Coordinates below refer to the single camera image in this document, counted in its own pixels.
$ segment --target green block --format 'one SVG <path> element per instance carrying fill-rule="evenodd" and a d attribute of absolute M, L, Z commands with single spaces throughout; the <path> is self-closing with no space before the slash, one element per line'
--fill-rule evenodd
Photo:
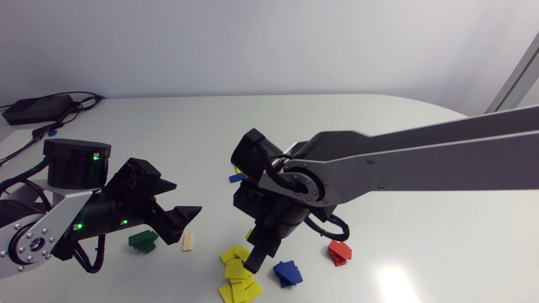
<path fill-rule="evenodd" d="M 150 239 L 152 237 L 152 232 L 149 230 L 137 233 L 136 235 L 132 235 L 129 237 L 129 246 L 135 245 L 135 243 L 145 241 L 147 239 Z"/>
<path fill-rule="evenodd" d="M 150 240 L 150 239 L 146 239 L 144 241 L 135 243 L 135 245 L 133 245 L 133 248 L 134 249 L 140 249 L 141 247 L 144 247 L 144 246 L 148 245 L 148 243 L 153 243 L 153 241 Z"/>
<path fill-rule="evenodd" d="M 155 248 L 155 244 L 153 242 L 150 242 L 146 246 L 141 247 L 139 250 L 145 251 L 147 253 L 154 250 L 154 248 Z"/>

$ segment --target black cable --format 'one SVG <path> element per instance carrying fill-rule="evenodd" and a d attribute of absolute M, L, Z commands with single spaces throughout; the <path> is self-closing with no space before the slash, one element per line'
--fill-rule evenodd
<path fill-rule="evenodd" d="M 271 164 L 270 156 L 268 151 L 262 147 L 260 141 L 256 143 L 258 152 L 264 161 L 264 169 L 266 170 L 268 176 L 275 182 L 277 185 L 289 189 L 295 192 L 303 192 L 304 186 L 301 183 L 294 184 L 292 182 L 286 181 L 282 176 L 280 176 L 273 165 Z"/>
<path fill-rule="evenodd" d="M 269 159 L 270 160 L 275 160 L 277 158 L 287 158 L 287 159 L 290 159 L 292 158 L 292 156 L 288 155 L 288 154 L 276 154 L 276 155 L 273 155 L 271 156 Z"/>
<path fill-rule="evenodd" d="M 103 261 L 105 259 L 105 235 L 98 236 L 98 247 L 95 250 L 97 253 L 95 255 L 95 262 L 92 265 L 88 255 L 82 246 L 80 246 L 79 242 L 73 244 L 73 256 L 86 272 L 97 273 L 103 266 Z"/>
<path fill-rule="evenodd" d="M 47 211 L 50 211 L 52 209 L 52 205 L 49 202 L 49 199 L 47 199 L 47 196 L 45 196 L 45 193 L 32 181 L 30 180 L 22 180 L 22 183 L 28 185 L 31 189 L 33 189 L 38 196 L 41 198 L 41 201 L 43 201 L 43 205 L 45 205 L 45 209 Z"/>
<path fill-rule="evenodd" d="M 22 173 L 20 175 L 17 175 L 17 176 L 15 176 L 13 178 L 4 180 L 2 183 L 0 183 L 0 192 L 10 188 L 11 186 L 13 186 L 16 183 L 22 182 L 22 181 L 30 178 L 31 176 L 37 174 L 38 172 L 43 170 L 45 167 L 47 167 L 47 165 L 49 164 L 50 161 L 51 161 L 51 159 L 49 157 L 45 157 L 36 166 L 34 166 L 31 169 L 25 171 L 24 173 Z"/>
<path fill-rule="evenodd" d="M 98 94 L 95 94 L 95 93 L 91 93 L 91 92 L 84 92 L 84 91 L 73 91 L 73 92 L 64 92 L 64 93 L 57 93 L 57 94 L 52 94 L 52 95 L 47 95 L 47 96 L 43 96 L 43 97 L 40 97 L 39 99 L 42 99 L 42 98 L 49 98 L 49 97 L 53 97 L 53 96 L 56 96 L 56 95 L 65 95 L 65 94 L 74 94 L 74 93 L 80 93 L 80 94 L 90 94 L 92 95 L 91 97 L 87 97 L 85 99 L 83 99 L 82 101 L 80 102 L 75 102 L 74 103 L 74 106 L 71 107 L 60 119 L 58 119 L 55 123 L 51 124 L 50 127 L 48 127 L 46 130 L 44 130 L 43 132 L 41 132 L 39 135 L 37 135 L 34 139 L 32 139 L 30 142 L 28 142 L 25 146 L 21 147 L 20 149 L 18 149 L 17 151 L 13 152 L 12 154 L 0 159 L 0 167 L 2 165 L 4 165 L 7 161 L 10 161 L 11 159 L 15 158 L 16 156 L 18 156 L 21 152 L 23 152 L 24 150 L 26 150 L 27 148 L 29 148 L 30 146 L 32 146 L 33 144 L 35 144 L 36 142 L 39 142 L 43 136 L 47 133 L 49 133 L 50 131 L 58 128 L 59 125 L 63 125 L 65 124 L 63 122 L 63 120 L 71 113 L 77 113 L 72 119 L 68 120 L 67 123 L 73 121 L 80 112 L 82 111 L 87 111 L 89 109 L 92 109 L 93 107 L 95 107 L 101 100 L 105 99 L 105 97 L 103 97 L 102 95 L 98 95 Z M 84 102 L 88 102 L 90 100 L 95 100 L 93 104 L 89 105 L 89 106 L 86 106 L 86 107 L 83 107 L 83 103 Z"/>
<path fill-rule="evenodd" d="M 331 214 L 328 218 L 328 221 L 330 223 L 333 223 L 340 228 L 342 228 L 343 233 L 331 233 L 329 231 L 324 230 L 320 226 L 316 225 L 309 217 L 305 218 L 303 220 L 305 224 L 307 224 L 310 228 L 312 228 L 314 231 L 320 234 L 320 236 L 324 236 L 326 238 L 330 238 L 335 241 L 346 241 L 348 237 L 350 237 L 350 229 L 348 228 L 348 224 L 346 224 L 342 219 L 339 217 Z"/>

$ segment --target robotic arm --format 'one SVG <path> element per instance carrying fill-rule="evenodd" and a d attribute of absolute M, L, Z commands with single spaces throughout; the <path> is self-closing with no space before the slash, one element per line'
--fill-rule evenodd
<path fill-rule="evenodd" d="M 530 107 L 372 137 L 322 132 L 286 153 L 252 129 L 231 159 L 247 176 L 234 206 L 255 219 L 244 266 L 256 273 L 301 222 L 346 240 L 348 226 L 333 211 L 369 191 L 538 189 L 538 117 L 539 107 Z"/>
<path fill-rule="evenodd" d="M 155 196 L 174 190 L 148 161 L 130 158 L 106 186 L 110 145 L 67 139 L 45 140 L 43 161 L 0 183 L 22 182 L 0 200 L 0 279 L 32 270 L 55 256 L 72 257 L 89 273 L 101 269 L 105 234 L 148 224 L 167 243 L 179 241 L 201 206 L 164 211 Z M 49 167 L 46 180 L 28 177 Z M 50 202 L 44 191 L 52 193 Z M 98 237 L 94 264 L 78 240 Z"/>

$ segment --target white wall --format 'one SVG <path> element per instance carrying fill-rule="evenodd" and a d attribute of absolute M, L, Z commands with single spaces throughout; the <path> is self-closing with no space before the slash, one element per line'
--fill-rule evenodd
<path fill-rule="evenodd" d="M 538 16 L 537 0 L 3 0 L 0 103 L 380 93 L 476 115 Z"/>

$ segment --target yellow block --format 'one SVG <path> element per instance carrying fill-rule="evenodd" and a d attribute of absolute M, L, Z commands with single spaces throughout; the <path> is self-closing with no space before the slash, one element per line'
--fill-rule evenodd
<path fill-rule="evenodd" d="M 226 279 L 247 279 L 249 271 L 241 265 L 241 259 L 232 259 L 226 265 Z"/>
<path fill-rule="evenodd" d="M 242 279 L 242 281 L 243 281 L 244 289 L 247 289 L 249 286 L 251 286 L 255 282 L 253 275 L 247 276 L 247 279 Z"/>
<path fill-rule="evenodd" d="M 245 296 L 247 297 L 247 303 L 251 303 L 254 298 L 258 297 L 262 293 L 263 289 L 258 285 L 258 283 L 254 282 L 251 286 L 249 286 L 245 290 Z"/>
<path fill-rule="evenodd" d="M 221 286 L 221 288 L 219 288 L 219 293 L 225 303 L 234 303 L 234 300 L 232 300 L 232 286 L 230 286 L 230 284 L 227 283 Z"/>
<path fill-rule="evenodd" d="M 249 257 L 249 251 L 243 247 L 243 246 L 236 246 L 236 249 L 234 250 L 234 253 L 236 256 L 238 256 L 243 262 L 247 261 L 247 258 Z"/>
<path fill-rule="evenodd" d="M 236 254 L 234 253 L 234 251 L 236 250 L 237 247 L 238 246 L 236 245 L 221 254 L 221 260 L 223 261 L 224 264 L 226 264 L 228 261 L 236 257 Z"/>
<path fill-rule="evenodd" d="M 253 229 L 249 229 L 249 231 L 247 232 L 247 236 L 245 236 L 245 239 L 249 239 L 251 232 L 253 232 Z"/>
<path fill-rule="evenodd" d="M 234 300 L 234 303 L 240 303 L 247 300 L 245 288 L 243 288 L 243 280 L 230 279 L 230 282 L 232 282 L 232 299 Z"/>

